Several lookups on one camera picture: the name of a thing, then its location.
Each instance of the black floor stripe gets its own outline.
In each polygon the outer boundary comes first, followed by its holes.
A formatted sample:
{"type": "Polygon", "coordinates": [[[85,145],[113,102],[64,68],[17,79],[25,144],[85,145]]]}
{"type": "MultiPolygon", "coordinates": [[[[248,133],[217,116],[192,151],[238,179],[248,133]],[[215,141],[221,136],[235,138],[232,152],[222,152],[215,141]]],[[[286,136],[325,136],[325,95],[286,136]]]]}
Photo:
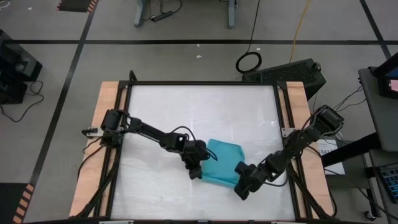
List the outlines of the black floor stripe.
{"type": "Polygon", "coordinates": [[[36,165],[35,165],[33,173],[32,173],[32,177],[30,178],[30,183],[32,185],[36,185],[36,183],[39,179],[39,175],[42,171],[44,160],[49,151],[49,147],[50,147],[50,144],[51,144],[54,132],[55,132],[55,128],[57,127],[58,120],[60,119],[63,104],[65,102],[65,99],[67,98],[68,90],[69,90],[70,84],[72,82],[73,75],[75,74],[76,66],[79,61],[81,51],[83,50],[84,40],[87,38],[87,34],[90,29],[91,22],[93,21],[93,18],[94,18],[96,6],[95,6],[93,12],[91,12],[87,18],[85,28],[83,29],[78,46],[76,48],[75,55],[73,56],[73,59],[72,59],[72,63],[70,65],[68,75],[65,79],[65,83],[62,86],[62,91],[61,91],[60,97],[58,99],[57,106],[56,106],[54,114],[52,116],[49,129],[47,130],[47,134],[45,135],[44,142],[43,142],[42,148],[40,150],[39,157],[37,158],[36,165]]]}
{"type": "Polygon", "coordinates": [[[374,18],[372,16],[372,13],[371,13],[368,5],[366,4],[366,1],[365,0],[359,0],[359,1],[360,1],[361,5],[362,5],[363,10],[365,11],[365,14],[366,14],[366,17],[369,20],[369,23],[371,24],[373,32],[376,35],[377,40],[380,43],[381,49],[382,49],[382,51],[384,53],[384,56],[387,59],[391,58],[391,54],[390,54],[390,51],[387,48],[387,44],[384,41],[383,36],[381,35],[380,30],[379,30],[379,28],[376,25],[376,21],[374,20],[374,18]]]}
{"type": "MultiPolygon", "coordinates": [[[[80,44],[81,40],[5,40],[7,44],[80,44]]],[[[150,45],[150,44],[249,44],[250,40],[84,40],[83,44],[150,45]]],[[[293,40],[253,40],[253,44],[291,45],[293,40]]],[[[378,40],[297,40],[297,45],[379,45],[378,40]]]]}

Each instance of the wooden board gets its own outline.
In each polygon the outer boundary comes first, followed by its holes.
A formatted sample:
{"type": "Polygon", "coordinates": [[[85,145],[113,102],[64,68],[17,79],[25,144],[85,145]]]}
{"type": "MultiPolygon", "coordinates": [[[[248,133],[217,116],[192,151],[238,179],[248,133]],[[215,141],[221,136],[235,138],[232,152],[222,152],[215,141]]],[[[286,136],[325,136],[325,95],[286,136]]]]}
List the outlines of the wooden board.
{"type": "MultiPolygon", "coordinates": [[[[300,82],[288,82],[287,83],[288,94],[290,99],[290,106],[292,109],[293,119],[295,127],[301,128],[304,122],[310,116],[310,110],[308,108],[307,97],[305,96],[304,86],[300,82]]],[[[116,93],[118,90],[118,82],[103,82],[101,90],[99,92],[98,101],[94,113],[92,126],[100,126],[106,110],[114,107],[116,100],[116,93]]],[[[285,124],[288,124],[286,105],[284,103],[283,92],[279,91],[282,116],[285,124]]],[[[125,94],[122,95],[121,107],[124,103],[125,94]]],[[[99,143],[94,143],[91,147],[86,150],[85,157],[90,155],[99,147],[99,143]]],[[[72,207],[70,210],[70,216],[79,213],[83,207],[90,201],[94,193],[96,192],[99,182],[100,175],[104,161],[105,150],[100,151],[95,156],[90,158],[85,166],[83,166],[80,172],[80,178],[77,183],[75,196],[73,198],[72,207]]],[[[307,181],[308,190],[311,192],[313,197],[321,205],[321,207],[328,213],[333,213],[333,207],[331,205],[331,199],[326,184],[325,173],[323,172],[323,166],[321,159],[313,153],[311,150],[305,150],[302,156],[303,169],[305,178],[307,181]]],[[[106,190],[103,195],[103,201],[101,206],[100,215],[105,214],[106,203],[108,202],[109,190],[106,190]]],[[[302,194],[297,195],[298,206],[300,210],[300,216],[305,217],[305,208],[303,206],[302,194]]]]}

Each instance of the yellow cable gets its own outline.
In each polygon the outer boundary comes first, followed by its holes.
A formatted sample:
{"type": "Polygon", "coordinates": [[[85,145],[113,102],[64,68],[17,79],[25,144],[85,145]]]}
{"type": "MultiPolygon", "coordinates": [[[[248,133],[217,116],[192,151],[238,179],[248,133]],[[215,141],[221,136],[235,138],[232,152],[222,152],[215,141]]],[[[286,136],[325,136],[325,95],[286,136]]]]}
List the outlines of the yellow cable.
{"type": "Polygon", "coordinates": [[[297,34],[299,33],[299,30],[300,30],[300,27],[301,27],[301,23],[303,23],[304,16],[305,16],[305,14],[307,13],[307,9],[308,9],[308,7],[310,6],[310,4],[311,4],[311,0],[307,0],[307,3],[306,3],[306,5],[305,5],[304,11],[303,11],[303,15],[301,16],[300,22],[299,22],[299,24],[298,24],[298,26],[297,26],[296,33],[294,34],[293,46],[292,46],[292,53],[290,54],[289,63],[292,63],[293,54],[294,54],[294,48],[295,48],[295,45],[296,45],[297,34]]]}

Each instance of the teal cloth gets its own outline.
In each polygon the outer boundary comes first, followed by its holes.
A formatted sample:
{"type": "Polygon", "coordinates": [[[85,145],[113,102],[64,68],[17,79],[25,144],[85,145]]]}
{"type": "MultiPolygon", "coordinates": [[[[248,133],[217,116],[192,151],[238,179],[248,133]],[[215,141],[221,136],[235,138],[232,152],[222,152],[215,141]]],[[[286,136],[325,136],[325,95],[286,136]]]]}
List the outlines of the teal cloth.
{"type": "Polygon", "coordinates": [[[212,158],[203,161],[202,180],[234,188],[239,181],[235,167],[239,162],[244,162],[242,147],[210,139],[207,148],[217,155],[218,161],[212,158]]]}

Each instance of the gray floor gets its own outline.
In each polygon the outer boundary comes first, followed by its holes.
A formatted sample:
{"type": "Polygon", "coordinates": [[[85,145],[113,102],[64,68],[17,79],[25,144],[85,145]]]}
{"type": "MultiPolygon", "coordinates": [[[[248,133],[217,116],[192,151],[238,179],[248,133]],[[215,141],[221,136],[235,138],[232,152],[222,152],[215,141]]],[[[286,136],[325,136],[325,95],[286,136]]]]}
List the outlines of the gray floor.
{"type": "MultiPolygon", "coordinates": [[[[386,40],[398,40],[394,0],[366,0],[377,26],[386,40]]],[[[57,1],[12,0],[0,11],[0,29],[13,39],[78,40],[88,14],[57,12],[57,1]]],[[[132,0],[100,0],[89,40],[155,39],[249,39],[256,1],[240,1],[236,27],[226,27],[227,5],[217,0],[185,0],[180,12],[157,23],[133,25],[136,3],[132,0]]],[[[170,0],[167,9],[175,6],[170,0]]],[[[259,10],[255,39],[292,40],[305,0],[263,0],[259,10]]],[[[159,4],[152,3],[158,14],[159,4]]],[[[376,40],[359,1],[313,0],[300,40],[376,40]]],[[[20,123],[0,116],[0,182],[28,182],[52,119],[67,76],[76,45],[23,45],[43,63],[39,76],[45,85],[45,100],[33,107],[20,123]]],[[[391,54],[397,46],[388,46],[391,54]]],[[[76,67],[57,128],[55,130],[25,222],[67,218],[76,186],[76,172],[82,160],[86,139],[80,130],[91,124],[102,81],[127,79],[134,70],[139,80],[240,80],[234,64],[247,45],[85,45],[76,67]]],[[[252,45],[263,57],[262,68],[287,63],[291,45],[252,45]]],[[[378,45],[298,45],[294,60],[313,58],[322,65],[327,84],[319,91],[316,106],[335,106],[359,87],[358,69],[385,61],[378,45]]],[[[253,58],[243,62],[249,68],[253,58]]],[[[18,117],[34,96],[22,105],[5,106],[18,117]]],[[[349,103],[364,99],[355,94],[349,103]]],[[[355,140],[374,131],[366,103],[341,112],[346,119],[343,137],[355,140]]],[[[342,220],[365,222],[363,212],[369,204],[355,190],[332,189],[342,220]]],[[[377,220],[387,223],[385,216],[377,220]]]]}

